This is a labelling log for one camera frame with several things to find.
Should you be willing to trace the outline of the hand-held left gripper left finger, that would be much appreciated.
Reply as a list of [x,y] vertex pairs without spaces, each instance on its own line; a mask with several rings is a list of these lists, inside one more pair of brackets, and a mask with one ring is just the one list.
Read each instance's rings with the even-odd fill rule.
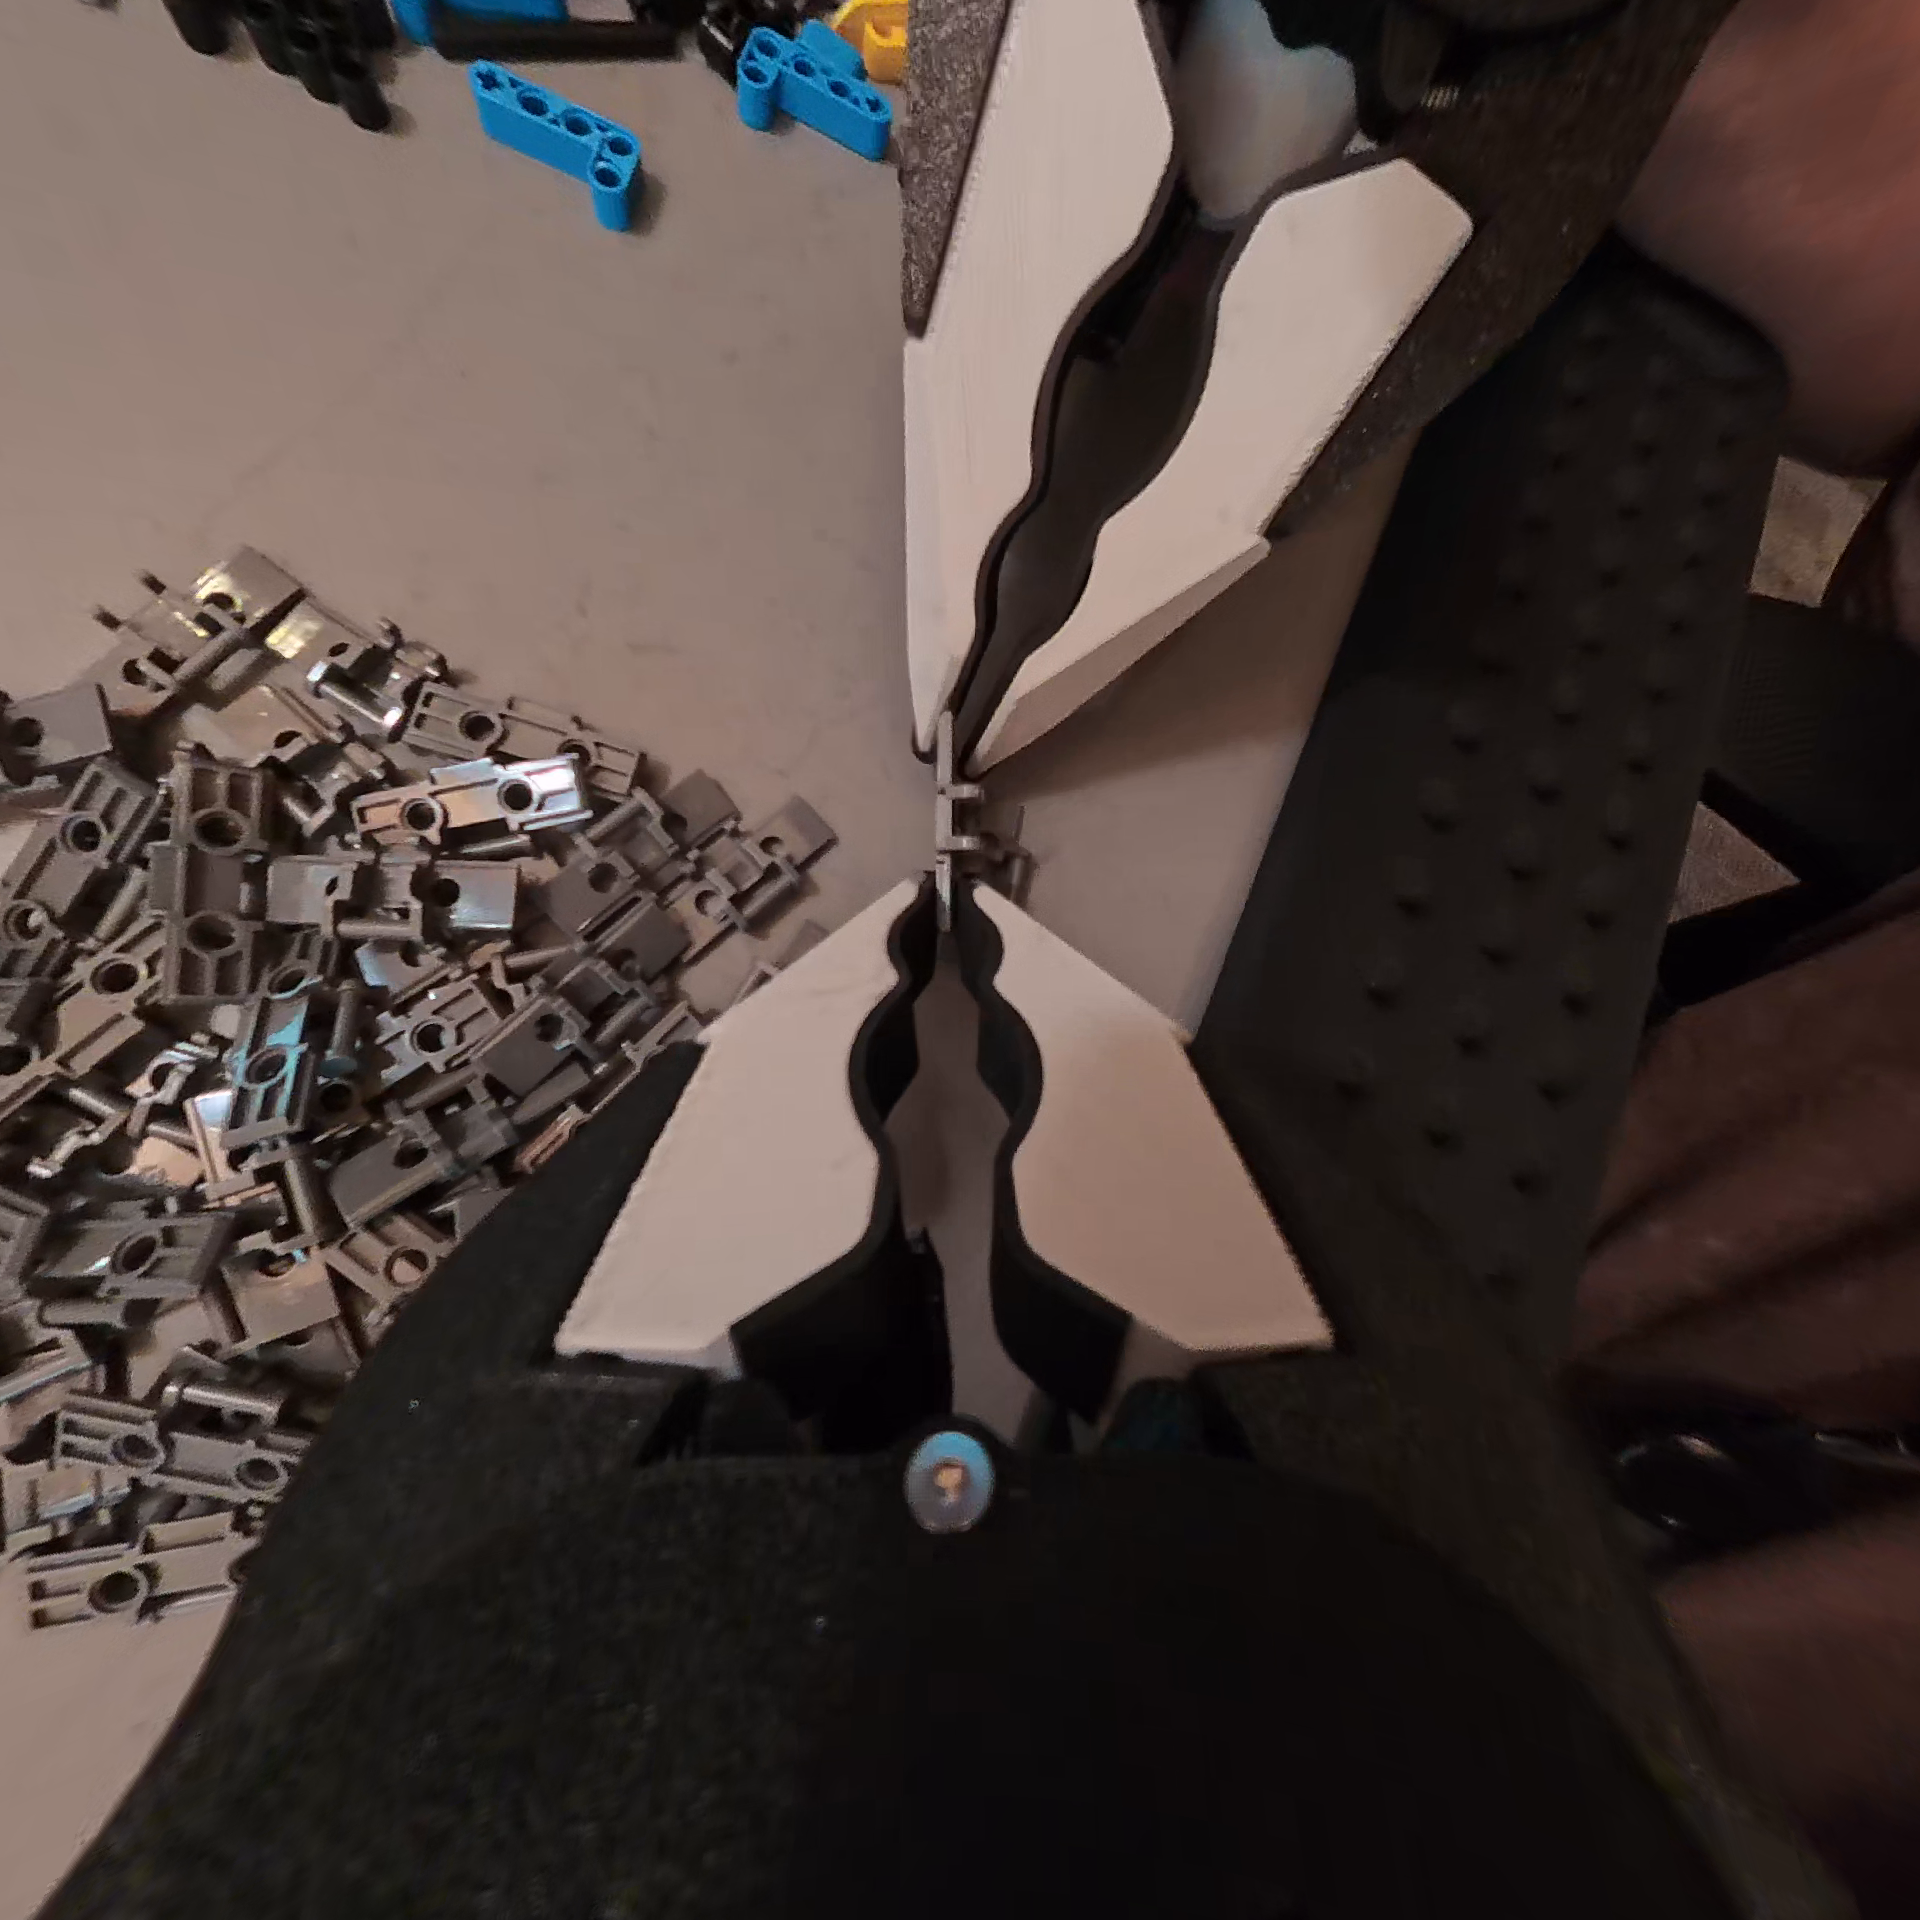
[[928,877],[902,881],[708,1026],[557,1356],[786,1364],[793,1341],[749,1324],[853,1272],[900,1221],[887,1121],[920,1066],[935,907]]

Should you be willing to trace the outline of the person's right hand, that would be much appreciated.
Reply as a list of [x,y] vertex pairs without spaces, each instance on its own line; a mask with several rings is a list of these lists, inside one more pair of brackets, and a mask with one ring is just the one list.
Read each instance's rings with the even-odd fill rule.
[[1917,421],[1917,6],[1739,3],[1617,228],[1787,371],[1787,446],[1894,476]]

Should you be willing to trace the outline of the grey desk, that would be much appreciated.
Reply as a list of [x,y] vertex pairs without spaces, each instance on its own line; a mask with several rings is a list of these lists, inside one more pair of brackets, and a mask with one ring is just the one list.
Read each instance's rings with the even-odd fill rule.
[[[3,690],[67,683],[144,574],[241,546],[489,690],[837,832],[799,923],[928,863],[910,751],[900,193],[759,135],[698,61],[574,67],[638,133],[627,234],[406,59],[371,135],[157,5],[2,9]],[[1409,444],[994,775],[1025,911],[1188,1032]],[[32,1917],[224,1624],[26,1630],[3,1596],[3,1917]]]

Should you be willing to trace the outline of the black round badge reel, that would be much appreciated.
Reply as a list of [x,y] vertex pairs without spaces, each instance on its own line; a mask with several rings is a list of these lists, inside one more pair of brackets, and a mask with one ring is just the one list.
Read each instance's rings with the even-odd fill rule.
[[1917,1431],[1787,1418],[1645,1431],[1609,1460],[1620,1506],[1670,1566],[1800,1538],[1915,1497]]

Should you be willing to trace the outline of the pile of grey track links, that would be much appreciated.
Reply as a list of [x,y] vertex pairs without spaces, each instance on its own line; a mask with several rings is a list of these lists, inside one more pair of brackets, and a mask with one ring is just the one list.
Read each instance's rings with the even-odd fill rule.
[[239,546],[3,700],[3,1596],[222,1606],[397,1312],[836,832]]

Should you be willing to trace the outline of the heap of mixed coloured bricks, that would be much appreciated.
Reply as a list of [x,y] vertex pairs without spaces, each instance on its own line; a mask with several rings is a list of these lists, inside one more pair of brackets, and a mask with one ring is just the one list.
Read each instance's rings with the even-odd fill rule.
[[631,3],[579,17],[564,3],[163,3],[177,38],[222,59],[233,34],[364,133],[390,133],[383,75],[406,46],[466,72],[480,133],[588,191],[602,228],[631,228],[641,140],[565,100],[531,67],[676,63],[687,43],[754,133],[793,125],[868,163],[893,143],[906,5]]

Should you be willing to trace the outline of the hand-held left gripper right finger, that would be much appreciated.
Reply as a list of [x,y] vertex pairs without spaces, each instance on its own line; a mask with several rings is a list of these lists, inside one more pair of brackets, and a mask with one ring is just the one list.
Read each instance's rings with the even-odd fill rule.
[[958,905],[956,946],[1003,1115],[989,1310],[1025,1381],[1108,1420],[1145,1381],[1332,1351],[1183,1032],[994,890]]

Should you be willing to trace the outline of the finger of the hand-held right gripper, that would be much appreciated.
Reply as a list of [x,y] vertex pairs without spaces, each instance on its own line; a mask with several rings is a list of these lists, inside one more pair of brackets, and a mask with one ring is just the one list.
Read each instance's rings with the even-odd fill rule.
[[929,753],[980,670],[1043,496],[1070,342],[1172,183],[1160,31],[1131,3],[1012,5],[929,312],[903,344],[906,674]]
[[1411,161],[1272,198],[1238,238],[1167,455],[1100,526],[1060,622],[977,722],[968,769],[1051,733],[1267,555],[1266,530],[1474,236]]

